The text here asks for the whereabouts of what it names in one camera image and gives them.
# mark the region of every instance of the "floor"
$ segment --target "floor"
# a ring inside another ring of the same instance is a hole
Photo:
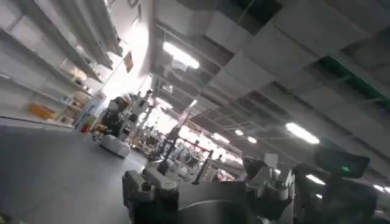
[[[0,128],[0,211],[30,224],[130,223],[121,176],[146,160],[123,160],[78,132]]]

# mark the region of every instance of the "white wall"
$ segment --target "white wall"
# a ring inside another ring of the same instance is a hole
[[[11,0],[0,0],[0,27],[8,31],[16,39],[28,48],[34,50],[49,64],[58,68],[66,58],[62,52],[56,48],[53,42],[18,9]],[[55,89],[56,93],[70,95],[74,88],[47,69],[37,66],[30,58],[25,58],[20,51],[12,49],[5,42],[0,41],[0,71],[9,77],[24,83],[30,88],[39,89],[43,93],[48,93]],[[42,103],[47,107],[61,113],[64,105],[47,97],[35,94],[31,90],[20,87],[17,84],[0,80],[0,113],[3,116],[9,114],[8,109],[25,110],[31,102]]]
[[[141,16],[138,13],[139,5],[141,6]],[[110,9],[110,15],[119,37],[123,41],[121,45],[124,48],[123,56],[126,56],[128,51],[132,53],[133,68],[127,73],[122,58],[115,55],[110,56],[114,64],[119,63],[119,66],[115,68],[115,72],[103,87],[103,93],[107,95],[107,100],[102,107],[106,107],[109,100],[117,96],[125,93],[137,93],[149,73],[153,0],[139,0],[133,8],[128,5],[128,0],[116,0]]]

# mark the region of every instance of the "shelf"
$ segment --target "shelf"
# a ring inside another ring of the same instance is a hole
[[[231,164],[223,163],[222,161],[213,160],[211,163],[211,166],[213,166],[217,169],[222,169],[228,173],[232,173],[235,175],[241,175],[241,174],[245,173],[244,167],[236,167],[236,166],[231,165]]]
[[[41,95],[41,96],[44,96],[44,97],[46,97],[46,98],[48,98],[48,99],[51,99],[51,100],[53,100],[54,102],[57,102],[57,103],[62,104],[62,105],[64,105],[64,106],[71,107],[71,108],[73,108],[73,109],[75,109],[75,110],[78,110],[78,111],[82,111],[82,109],[80,109],[79,107],[76,107],[76,106],[74,106],[74,105],[71,105],[70,103],[62,102],[60,99],[57,99],[57,98],[55,98],[55,97],[52,97],[52,96],[50,96],[50,95],[48,95],[48,94],[46,94],[46,93],[40,91],[39,89],[34,88],[34,87],[31,87],[31,86],[29,86],[29,85],[27,85],[27,84],[25,84],[25,83],[23,83],[23,82],[20,82],[20,81],[18,81],[18,80],[15,80],[15,79],[13,79],[12,77],[9,77],[9,76],[6,76],[6,75],[0,75],[0,79],[5,80],[6,82],[7,82],[7,81],[8,81],[8,82],[12,82],[12,83],[14,83],[14,84],[16,84],[16,85],[18,85],[18,86],[20,86],[20,87],[23,87],[23,88],[25,88],[25,89],[28,89],[28,90],[30,90],[30,91],[33,91],[33,92],[35,92],[35,93],[37,93],[37,94],[39,94],[39,95]]]
[[[102,49],[100,41],[96,38],[94,30],[88,22],[88,13],[83,12],[87,10],[82,8],[83,1],[58,0],[53,1],[53,3],[57,4],[58,9],[65,15],[68,24],[73,28],[73,34],[88,54],[99,64],[112,69],[112,61]]]
[[[30,111],[24,110],[24,109],[17,109],[17,108],[0,108],[0,117],[6,118],[6,119],[13,119],[13,120],[19,120],[19,121],[28,121],[28,122],[34,122],[38,124],[49,124],[53,126],[58,127],[66,127],[66,128],[74,128],[70,124],[64,124],[59,121],[48,121],[44,120]]]
[[[118,33],[112,24],[110,14],[104,1],[86,0],[88,10],[93,18],[93,25],[97,27],[104,46],[113,53],[122,56],[123,49],[119,46]]]
[[[69,86],[72,86],[76,88],[77,90],[87,94],[88,96],[92,97],[91,94],[89,94],[85,89],[83,89],[80,85],[78,85],[75,82],[72,82],[70,79],[68,79],[64,74],[62,74],[60,71],[55,69],[53,65],[50,65],[47,63],[41,56],[39,56],[35,51],[30,50],[28,47],[26,47],[23,43],[21,43],[18,39],[16,39],[12,34],[8,33],[4,29],[1,29],[0,31],[0,39],[3,41],[6,41],[9,45],[13,46],[15,49],[18,49],[19,51],[23,52],[25,56],[28,57],[28,59],[33,60],[38,65],[44,67],[47,69],[50,74],[55,75],[57,78],[64,81]]]
[[[65,53],[71,62],[83,70],[89,77],[102,83],[102,80],[86,63],[68,40],[61,34],[57,26],[48,18],[36,1],[16,0],[23,13],[32,19],[39,28]]]

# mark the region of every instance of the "ceiling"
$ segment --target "ceiling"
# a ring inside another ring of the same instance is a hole
[[[272,152],[291,166],[311,164],[316,147],[346,150],[371,158],[367,183],[390,186],[389,25],[384,1],[156,1],[155,88],[176,113],[198,100],[191,122],[243,154]],[[165,41],[200,67],[181,69]],[[319,146],[295,138],[287,122]]]

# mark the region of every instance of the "ceiling light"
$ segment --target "ceiling light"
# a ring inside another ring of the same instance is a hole
[[[253,144],[256,144],[257,143],[257,140],[254,138],[254,137],[248,137],[248,141],[250,143],[253,143]]]
[[[306,142],[309,142],[311,144],[318,144],[319,143],[319,139],[317,137],[315,137],[314,135],[312,135],[311,133],[306,131],[304,128],[302,128],[301,126],[299,126],[293,122],[287,123],[286,128],[292,134],[294,134],[298,138],[302,138]]]
[[[0,77],[5,78],[5,79],[11,79],[11,77],[9,77],[3,73],[0,73]]]
[[[379,186],[379,185],[376,185],[376,184],[374,184],[374,185],[372,185],[376,190],[378,190],[378,191],[380,191],[380,192],[385,192],[385,189],[384,189],[384,187],[382,187],[382,186]]]
[[[168,85],[163,85],[163,91],[166,91],[167,93],[169,93],[169,94],[172,94],[172,92],[173,92],[173,86],[168,86]]]
[[[167,103],[165,102],[163,99],[157,97],[156,98],[156,102],[158,102],[160,104],[160,107],[164,108],[164,109],[172,109],[173,106],[170,104],[170,103]]]
[[[226,143],[226,144],[229,144],[229,142],[230,142],[228,139],[226,139],[225,137],[221,136],[221,135],[218,134],[218,133],[214,133],[214,134],[213,134],[213,139],[218,140],[218,141],[221,141],[221,142],[224,142],[224,143]]]
[[[190,104],[190,107],[193,107],[197,103],[197,100],[193,100],[193,102]]]
[[[312,174],[309,174],[306,177],[309,178],[311,181],[313,181],[316,184],[325,185],[325,182],[323,182],[320,178],[318,178]]]
[[[236,133],[236,135],[243,135],[244,133],[241,131],[241,130],[239,130],[239,129],[237,129],[237,130],[235,130],[235,133]]]
[[[197,60],[177,48],[175,45],[169,42],[164,42],[163,49],[172,55],[175,60],[183,63],[184,65],[193,67],[194,69],[199,68],[199,62]]]

